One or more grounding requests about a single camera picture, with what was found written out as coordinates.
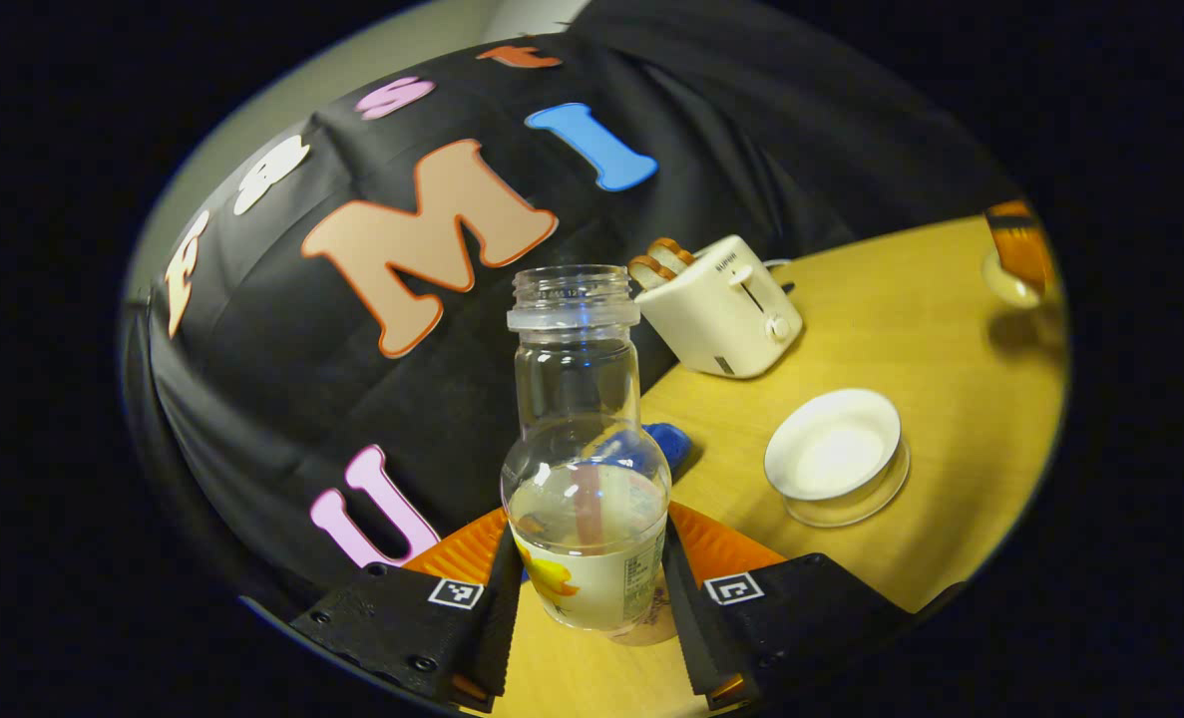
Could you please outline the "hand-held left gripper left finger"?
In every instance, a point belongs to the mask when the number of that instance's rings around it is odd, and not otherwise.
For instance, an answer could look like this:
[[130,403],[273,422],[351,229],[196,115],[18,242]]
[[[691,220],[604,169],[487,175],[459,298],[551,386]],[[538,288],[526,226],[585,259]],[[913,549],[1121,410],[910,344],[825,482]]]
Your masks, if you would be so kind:
[[522,556],[498,508],[405,566],[360,568],[290,630],[390,690],[490,713],[506,692],[520,586]]

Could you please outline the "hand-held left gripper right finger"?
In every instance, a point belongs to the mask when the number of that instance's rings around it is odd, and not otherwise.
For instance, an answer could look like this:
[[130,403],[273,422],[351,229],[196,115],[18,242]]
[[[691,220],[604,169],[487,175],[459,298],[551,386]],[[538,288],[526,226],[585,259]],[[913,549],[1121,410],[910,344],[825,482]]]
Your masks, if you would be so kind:
[[678,502],[663,568],[687,677],[713,710],[786,699],[914,622],[826,554],[783,557]]

